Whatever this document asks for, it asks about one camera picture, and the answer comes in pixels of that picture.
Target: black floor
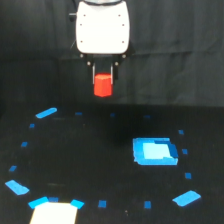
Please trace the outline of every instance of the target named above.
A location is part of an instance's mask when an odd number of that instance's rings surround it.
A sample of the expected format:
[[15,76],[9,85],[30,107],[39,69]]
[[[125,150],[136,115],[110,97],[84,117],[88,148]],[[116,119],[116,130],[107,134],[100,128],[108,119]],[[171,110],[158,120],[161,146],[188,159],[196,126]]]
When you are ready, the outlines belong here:
[[[85,202],[76,224],[223,223],[223,109],[85,106],[58,108],[36,119],[43,109],[48,108],[16,107],[1,118],[1,224],[28,224],[33,212],[28,202],[44,196]],[[83,115],[75,116],[80,111]],[[135,163],[132,140],[138,137],[169,137],[178,150],[178,166]],[[21,148],[24,141],[28,146]],[[12,165],[17,169],[10,173]],[[192,173],[191,180],[185,172]],[[9,180],[30,192],[15,195],[5,186]],[[202,199],[184,208],[172,202],[189,190]],[[106,209],[98,208],[99,200],[107,201]],[[150,210],[144,201],[151,201]]]

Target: blue rectangle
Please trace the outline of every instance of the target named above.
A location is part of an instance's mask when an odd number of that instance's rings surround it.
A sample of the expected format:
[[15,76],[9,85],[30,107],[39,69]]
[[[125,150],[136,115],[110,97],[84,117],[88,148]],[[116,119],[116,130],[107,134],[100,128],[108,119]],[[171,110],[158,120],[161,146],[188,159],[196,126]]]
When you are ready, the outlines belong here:
[[36,117],[39,118],[39,119],[41,119],[41,118],[44,118],[46,116],[49,116],[49,115],[51,115],[51,114],[53,114],[55,112],[57,112],[57,108],[50,108],[48,110],[45,110],[45,111],[37,114]]
[[134,162],[139,165],[177,165],[177,158],[163,158],[163,159],[145,159],[143,152],[144,143],[155,143],[161,142],[161,144],[166,144],[170,142],[169,138],[136,138],[133,139],[133,154]]
[[180,135],[184,135],[184,131],[183,130],[179,130],[179,134]]
[[76,116],[81,116],[82,113],[81,113],[81,112],[76,112],[75,115],[76,115]]
[[28,144],[28,142],[23,142],[23,143],[21,144],[21,147],[27,147],[27,144]]
[[182,149],[182,152],[183,152],[184,155],[187,155],[188,154],[187,149]]
[[77,201],[77,200],[72,200],[71,205],[75,206],[76,208],[80,209],[84,205],[84,202]]
[[5,185],[10,188],[15,194],[22,195],[29,192],[29,189],[18,184],[16,181],[11,180],[5,183]]
[[47,197],[43,197],[43,198],[39,198],[35,201],[31,201],[28,203],[28,205],[30,206],[30,208],[34,209],[36,206],[41,205],[43,203],[49,202]]
[[58,198],[50,197],[48,198],[49,202],[58,202]]
[[143,117],[144,117],[144,118],[147,118],[147,119],[151,118],[150,115],[144,115]]
[[186,179],[191,179],[191,173],[185,173],[185,178]]
[[177,198],[174,198],[173,201],[176,202],[177,205],[183,207],[199,198],[201,198],[201,195],[197,194],[194,191],[188,191],[187,193],[182,194]]
[[99,208],[106,208],[107,207],[107,202],[106,201],[99,201],[98,207]]
[[150,202],[150,201],[145,201],[145,205],[144,205],[144,207],[145,207],[146,209],[150,209],[150,208],[151,208],[151,202]]
[[11,166],[11,168],[9,169],[9,172],[14,172],[16,170],[17,166]]

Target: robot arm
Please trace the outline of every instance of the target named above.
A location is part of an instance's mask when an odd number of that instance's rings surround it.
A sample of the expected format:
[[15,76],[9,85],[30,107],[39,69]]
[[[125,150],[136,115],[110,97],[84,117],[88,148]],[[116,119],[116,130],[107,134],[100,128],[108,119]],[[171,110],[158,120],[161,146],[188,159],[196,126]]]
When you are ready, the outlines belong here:
[[[77,49],[80,57],[85,59],[87,66],[91,68],[95,95],[102,97],[103,95],[96,94],[95,87],[97,80],[101,79],[100,86],[106,83],[105,74],[95,75],[94,57],[112,55],[110,75],[106,77],[110,80],[105,87],[111,89],[118,77],[118,66],[133,52],[133,49],[130,49],[132,46],[127,4],[123,0],[84,0],[79,3],[75,16]],[[108,92],[104,96],[112,94],[112,91]]]

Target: black surface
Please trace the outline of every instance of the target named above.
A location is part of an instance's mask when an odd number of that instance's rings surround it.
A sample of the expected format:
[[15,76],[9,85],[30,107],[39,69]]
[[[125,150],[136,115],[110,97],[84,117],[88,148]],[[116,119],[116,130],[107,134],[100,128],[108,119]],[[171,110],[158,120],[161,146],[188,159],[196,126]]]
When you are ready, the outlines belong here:
[[[1,118],[1,224],[29,223],[33,211],[27,203],[43,196],[85,202],[77,224],[222,223],[223,109],[89,106],[59,108],[36,119],[43,109],[20,106]],[[83,115],[75,116],[79,111]],[[132,139],[137,137],[169,137],[178,149],[178,166],[133,162]],[[20,147],[23,141],[26,148]],[[8,172],[11,165],[18,166],[14,173]],[[192,180],[185,179],[185,172],[192,173]],[[4,184],[11,179],[30,192],[16,196]],[[202,199],[185,208],[172,202],[188,190]],[[99,200],[107,201],[106,209],[98,208]],[[144,201],[151,201],[151,210],[144,209]]]
[[[223,0],[126,2],[135,55],[120,66],[104,103],[223,107]],[[98,102],[76,45],[70,50],[75,23],[68,15],[75,11],[72,0],[0,1],[6,104]],[[106,63],[96,68],[105,72]]]

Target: blue square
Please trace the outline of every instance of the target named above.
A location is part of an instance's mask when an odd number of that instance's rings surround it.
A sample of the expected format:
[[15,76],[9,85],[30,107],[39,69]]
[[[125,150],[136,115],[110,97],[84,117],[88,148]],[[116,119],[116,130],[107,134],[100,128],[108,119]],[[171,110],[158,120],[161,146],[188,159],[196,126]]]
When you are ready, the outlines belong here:
[[49,202],[58,202],[58,198],[50,197],[48,198]]
[[150,201],[145,201],[145,208],[150,209],[151,208],[151,202]]
[[74,207],[80,209],[83,207],[85,203],[81,202],[81,201],[77,201],[77,200],[72,200],[71,205],[73,205]]
[[151,116],[150,115],[144,115],[144,118],[151,118]]
[[179,134],[180,135],[184,135],[184,131],[183,130],[179,130]]
[[185,173],[185,178],[186,179],[191,179],[191,173]]
[[107,202],[106,201],[99,201],[99,208],[106,208],[107,207]]
[[75,115],[76,116],[82,116],[82,112],[76,112]]
[[184,155],[187,155],[188,154],[187,149],[182,149],[182,152],[183,152]]
[[22,145],[21,145],[21,147],[26,147],[27,144],[28,144],[27,142],[23,142]]
[[9,169],[9,172],[14,172],[16,170],[17,166],[11,166],[11,168]]

